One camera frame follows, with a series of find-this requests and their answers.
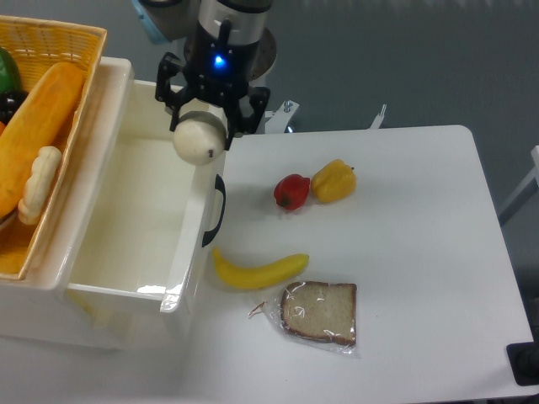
banana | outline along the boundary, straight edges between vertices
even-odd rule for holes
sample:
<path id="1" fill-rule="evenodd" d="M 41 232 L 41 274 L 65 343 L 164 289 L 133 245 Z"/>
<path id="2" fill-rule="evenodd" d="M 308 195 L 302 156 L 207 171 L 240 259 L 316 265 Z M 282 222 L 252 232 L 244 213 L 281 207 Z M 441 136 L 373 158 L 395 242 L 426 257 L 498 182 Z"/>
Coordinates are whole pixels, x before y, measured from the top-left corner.
<path id="1" fill-rule="evenodd" d="M 242 268 L 222 257 L 217 247 L 212 250 L 216 272 L 226 284 L 238 289 L 261 289 L 298 275 L 309 263 L 306 254 L 293 254 L 260 267 Z"/>

yellow pepper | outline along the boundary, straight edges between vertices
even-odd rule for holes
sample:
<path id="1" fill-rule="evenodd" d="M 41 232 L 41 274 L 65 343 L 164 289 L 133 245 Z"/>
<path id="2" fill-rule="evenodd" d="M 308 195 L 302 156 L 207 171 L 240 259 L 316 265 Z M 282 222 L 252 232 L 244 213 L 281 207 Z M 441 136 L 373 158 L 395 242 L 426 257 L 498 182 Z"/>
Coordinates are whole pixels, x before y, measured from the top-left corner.
<path id="1" fill-rule="evenodd" d="M 347 197 L 355 189 L 355 173 L 342 160 L 333 160 L 314 174 L 311 189 L 323 204 Z"/>

bin handle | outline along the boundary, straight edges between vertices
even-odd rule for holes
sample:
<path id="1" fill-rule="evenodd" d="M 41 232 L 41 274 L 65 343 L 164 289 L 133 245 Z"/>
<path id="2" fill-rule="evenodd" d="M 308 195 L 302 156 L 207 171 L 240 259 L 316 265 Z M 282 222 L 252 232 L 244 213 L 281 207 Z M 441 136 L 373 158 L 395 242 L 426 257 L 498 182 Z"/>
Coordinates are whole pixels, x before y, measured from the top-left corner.
<path id="1" fill-rule="evenodd" d="M 222 194 L 221 214 L 219 216 L 219 221 L 217 222 L 217 225 L 215 226 L 215 228 L 204 232 L 204 236 L 202 237 L 203 248 L 207 246 L 208 244 L 210 244 L 214 238 L 216 238 L 216 235 L 219 232 L 219 229 L 221 229 L 222 218 L 225 215 L 225 205 L 227 204 L 227 191 L 225 190 L 225 182 L 223 181 L 222 177 L 219 174 L 216 175 L 215 187 L 216 187 L 216 190 L 221 192 Z"/>

sandwich bag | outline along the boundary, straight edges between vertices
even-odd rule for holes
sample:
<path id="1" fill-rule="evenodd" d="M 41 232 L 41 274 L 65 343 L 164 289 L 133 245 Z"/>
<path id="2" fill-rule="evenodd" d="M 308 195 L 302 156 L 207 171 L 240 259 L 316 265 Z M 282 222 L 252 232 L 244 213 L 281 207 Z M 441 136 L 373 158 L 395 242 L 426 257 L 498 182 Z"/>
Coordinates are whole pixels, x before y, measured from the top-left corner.
<path id="1" fill-rule="evenodd" d="M 357 349 L 357 285 L 298 278 L 253 293 L 257 306 L 286 340 L 349 357 Z"/>

bread slice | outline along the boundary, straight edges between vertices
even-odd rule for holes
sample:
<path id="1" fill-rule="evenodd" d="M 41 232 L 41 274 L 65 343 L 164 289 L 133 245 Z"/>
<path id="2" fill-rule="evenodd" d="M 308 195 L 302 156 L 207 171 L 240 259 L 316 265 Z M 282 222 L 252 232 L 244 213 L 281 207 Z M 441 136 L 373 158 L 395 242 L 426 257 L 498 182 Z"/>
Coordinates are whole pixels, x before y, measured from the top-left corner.
<path id="1" fill-rule="evenodd" d="M 355 284 L 289 284 L 280 301 L 283 329 L 313 341 L 355 346 L 356 291 Z"/>

